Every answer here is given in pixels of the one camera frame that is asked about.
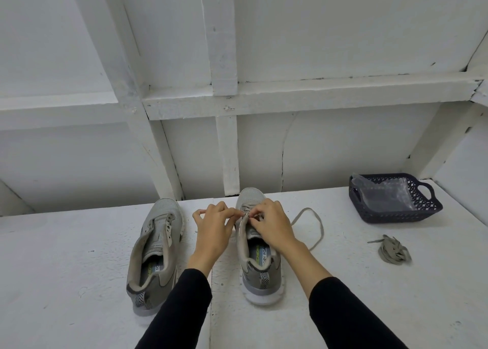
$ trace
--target white table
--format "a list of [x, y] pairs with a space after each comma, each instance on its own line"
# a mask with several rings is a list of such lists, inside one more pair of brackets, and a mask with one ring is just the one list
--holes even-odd
[[[488, 229], [430, 182], [444, 210], [419, 223], [370, 225], [347, 188], [271, 194], [290, 218], [310, 206], [325, 237], [313, 251], [410, 348], [482, 348], [488, 343]], [[182, 271], [196, 241], [197, 208], [236, 198], [182, 201], [187, 230]], [[144, 332], [125, 293], [131, 248], [151, 205], [0, 218], [0, 347], [134, 347]], [[294, 226], [311, 245], [318, 222]], [[385, 233], [410, 250], [411, 265], [383, 262]], [[239, 289], [235, 238], [212, 271], [211, 326], [199, 345], [212, 348], [324, 347], [308, 302], [286, 261], [285, 296], [274, 306], [248, 303]]]

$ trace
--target plastic bag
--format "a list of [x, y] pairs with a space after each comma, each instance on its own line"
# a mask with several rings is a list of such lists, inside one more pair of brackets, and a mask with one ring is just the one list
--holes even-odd
[[361, 194], [364, 204], [373, 211], [417, 210], [408, 191], [406, 178], [388, 179], [376, 184], [353, 173], [352, 184]]

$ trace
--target sneaker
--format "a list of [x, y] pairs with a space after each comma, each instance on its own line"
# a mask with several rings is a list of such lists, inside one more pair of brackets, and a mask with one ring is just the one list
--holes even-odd
[[241, 290], [257, 305], [276, 303], [284, 293], [281, 256], [248, 222], [249, 211], [265, 199], [257, 188], [248, 187], [237, 198], [236, 208], [245, 216], [236, 222], [237, 254], [241, 264]]
[[138, 316], [156, 314], [176, 282], [183, 217], [173, 199], [160, 199], [151, 208], [129, 261], [127, 294]]

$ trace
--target shoe insole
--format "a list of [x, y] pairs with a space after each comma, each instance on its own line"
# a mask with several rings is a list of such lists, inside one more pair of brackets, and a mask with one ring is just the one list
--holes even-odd
[[264, 265], [268, 255], [271, 255], [271, 249], [262, 239], [251, 239], [247, 241], [249, 246], [249, 258], [256, 261], [260, 266]]
[[158, 255], [153, 255], [148, 258], [143, 263], [143, 266], [141, 267], [141, 285], [144, 284], [144, 282], [147, 281], [147, 278], [149, 278], [150, 275], [159, 272], [162, 270], [164, 264], [163, 264], [163, 257], [158, 256]]

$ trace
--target dark purple basket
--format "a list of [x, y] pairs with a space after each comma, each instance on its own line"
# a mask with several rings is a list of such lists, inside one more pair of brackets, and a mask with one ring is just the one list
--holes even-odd
[[[376, 212], [369, 209], [361, 198], [361, 194], [352, 184], [352, 176], [349, 177], [349, 198], [354, 204], [354, 207], [359, 213], [363, 221], [367, 223], [403, 223], [403, 222], [418, 222], [430, 217], [442, 210], [443, 206], [436, 199], [434, 189], [431, 185], [420, 182], [414, 176], [407, 173], [389, 173], [389, 174], [362, 174], [363, 177], [369, 179], [376, 184], [380, 184], [384, 180], [394, 178], [406, 178], [408, 184], [408, 191], [412, 196], [413, 204], [417, 210], [409, 211], [387, 211]], [[431, 198], [428, 199], [422, 192], [419, 191], [419, 186], [425, 186], [430, 191]]]

